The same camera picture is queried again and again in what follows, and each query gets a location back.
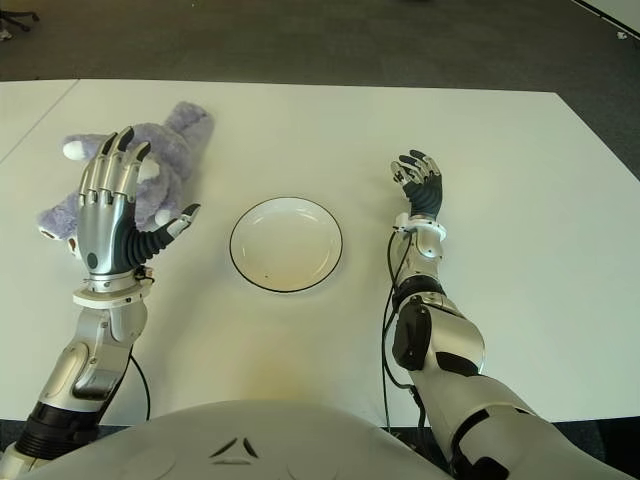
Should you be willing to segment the left robot hand black silver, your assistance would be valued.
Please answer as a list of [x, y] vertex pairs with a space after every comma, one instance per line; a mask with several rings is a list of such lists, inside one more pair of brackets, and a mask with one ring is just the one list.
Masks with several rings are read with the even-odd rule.
[[187, 230], [201, 208], [191, 204], [154, 231], [137, 228], [137, 180], [151, 144], [131, 148], [133, 139], [132, 127], [109, 135], [81, 176], [77, 245], [92, 279], [135, 273]]

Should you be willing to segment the right robot hand black silver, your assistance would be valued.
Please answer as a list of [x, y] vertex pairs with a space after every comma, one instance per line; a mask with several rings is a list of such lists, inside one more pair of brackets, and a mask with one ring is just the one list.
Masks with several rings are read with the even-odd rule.
[[418, 150], [410, 150], [390, 164], [393, 180], [409, 201], [411, 216], [436, 220], [443, 202], [443, 181], [435, 160]]

